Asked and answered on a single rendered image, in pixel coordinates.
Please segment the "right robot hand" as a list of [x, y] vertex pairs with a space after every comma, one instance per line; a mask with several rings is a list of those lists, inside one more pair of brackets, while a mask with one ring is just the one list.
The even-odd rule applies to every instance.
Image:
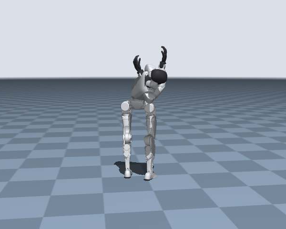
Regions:
[[159, 65], [160, 68], [163, 68], [163, 65], [166, 64], [165, 61], [166, 61], [166, 57], [167, 57], [167, 50], [166, 50], [166, 48], [164, 46], [162, 46], [162, 48], [163, 48], [164, 51], [161, 51], [163, 57], [162, 57], [162, 61], [160, 61], [160, 65]]

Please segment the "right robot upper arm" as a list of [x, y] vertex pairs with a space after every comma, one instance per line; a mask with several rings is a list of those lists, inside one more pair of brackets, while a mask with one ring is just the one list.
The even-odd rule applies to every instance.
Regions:
[[158, 87], [155, 89], [154, 93], [144, 93], [143, 97], [145, 101], [148, 104], [151, 104], [155, 101], [155, 99], [158, 97], [158, 95], [164, 90], [165, 87], [161, 87], [158, 85]]

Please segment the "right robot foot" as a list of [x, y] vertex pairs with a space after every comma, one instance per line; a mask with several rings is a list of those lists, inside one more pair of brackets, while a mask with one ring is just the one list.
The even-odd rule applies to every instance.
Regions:
[[150, 172], [147, 172], [144, 176], [144, 179], [152, 179], [152, 178], [156, 178], [158, 177], [156, 174], [152, 173], [150, 174]]

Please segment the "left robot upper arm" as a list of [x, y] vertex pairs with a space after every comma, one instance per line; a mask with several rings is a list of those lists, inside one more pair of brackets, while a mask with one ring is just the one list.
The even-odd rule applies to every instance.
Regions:
[[[155, 69], [154, 65], [146, 64], [145, 70], [148, 71], [148, 76], [151, 77], [151, 71]], [[158, 83], [154, 82], [152, 86], [150, 86], [152, 89], [156, 89], [158, 87]]]

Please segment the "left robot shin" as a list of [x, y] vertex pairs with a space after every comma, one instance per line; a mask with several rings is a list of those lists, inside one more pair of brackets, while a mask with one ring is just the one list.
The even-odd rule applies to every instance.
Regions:
[[131, 143], [125, 143], [125, 134], [123, 134], [123, 155], [125, 158], [126, 170], [130, 170], [130, 157], [131, 157]]

